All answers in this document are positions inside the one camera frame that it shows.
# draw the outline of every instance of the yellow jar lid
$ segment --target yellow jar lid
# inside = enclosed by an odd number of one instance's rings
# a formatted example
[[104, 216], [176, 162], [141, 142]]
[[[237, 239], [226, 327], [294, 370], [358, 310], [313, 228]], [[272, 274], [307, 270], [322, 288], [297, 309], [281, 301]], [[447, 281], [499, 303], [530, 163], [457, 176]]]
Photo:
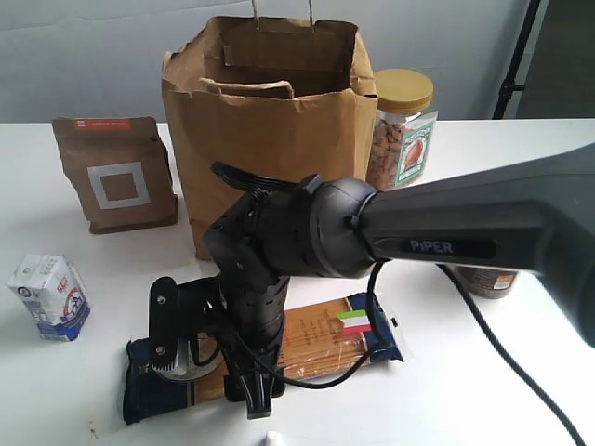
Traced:
[[434, 84], [421, 72], [393, 68], [374, 74], [378, 108], [394, 114], [421, 112], [431, 103]]

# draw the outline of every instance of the paper bag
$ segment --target paper bag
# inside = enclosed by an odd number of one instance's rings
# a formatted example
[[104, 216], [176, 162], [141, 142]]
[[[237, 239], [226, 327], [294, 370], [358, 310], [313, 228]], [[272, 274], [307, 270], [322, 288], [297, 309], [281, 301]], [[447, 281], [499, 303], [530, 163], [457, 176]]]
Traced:
[[214, 161], [299, 181], [365, 179], [377, 99], [358, 28], [341, 21], [214, 17], [162, 82], [169, 131], [201, 258], [209, 225], [241, 192]]
[[59, 118], [52, 127], [92, 233], [178, 222], [167, 150], [153, 118]]

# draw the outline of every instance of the italian flag label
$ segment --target italian flag label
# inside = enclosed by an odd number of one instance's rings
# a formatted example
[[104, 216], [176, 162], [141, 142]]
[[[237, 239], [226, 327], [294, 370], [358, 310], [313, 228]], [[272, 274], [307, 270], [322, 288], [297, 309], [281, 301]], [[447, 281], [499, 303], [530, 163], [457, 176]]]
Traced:
[[372, 330], [365, 309], [356, 309], [354, 311], [339, 313], [337, 317], [343, 322], [344, 335], [348, 335], [349, 333], [369, 332]]

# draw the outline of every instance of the milk carton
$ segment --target milk carton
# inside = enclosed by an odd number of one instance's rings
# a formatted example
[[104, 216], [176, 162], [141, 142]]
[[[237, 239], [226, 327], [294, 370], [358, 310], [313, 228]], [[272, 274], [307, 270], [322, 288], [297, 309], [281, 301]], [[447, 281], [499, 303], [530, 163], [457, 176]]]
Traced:
[[41, 337], [76, 339], [90, 307], [83, 282], [65, 257], [29, 254], [7, 285], [37, 322]]

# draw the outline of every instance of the spaghetti package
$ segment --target spaghetti package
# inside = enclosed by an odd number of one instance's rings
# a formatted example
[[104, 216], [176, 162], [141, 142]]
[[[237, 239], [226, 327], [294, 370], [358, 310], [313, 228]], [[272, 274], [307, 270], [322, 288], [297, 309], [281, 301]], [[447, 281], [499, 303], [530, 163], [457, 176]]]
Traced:
[[[287, 377], [307, 379], [348, 370], [378, 340], [370, 331], [365, 312], [365, 293], [294, 308], [286, 312], [282, 354], [278, 365]], [[379, 348], [364, 364], [403, 361], [406, 346], [390, 321], [380, 310], [378, 325], [382, 336], [392, 345]], [[149, 364], [149, 340], [128, 343], [129, 366], [126, 372], [124, 419], [127, 424], [161, 413], [224, 398], [225, 363], [211, 374], [190, 383], [165, 381]]]

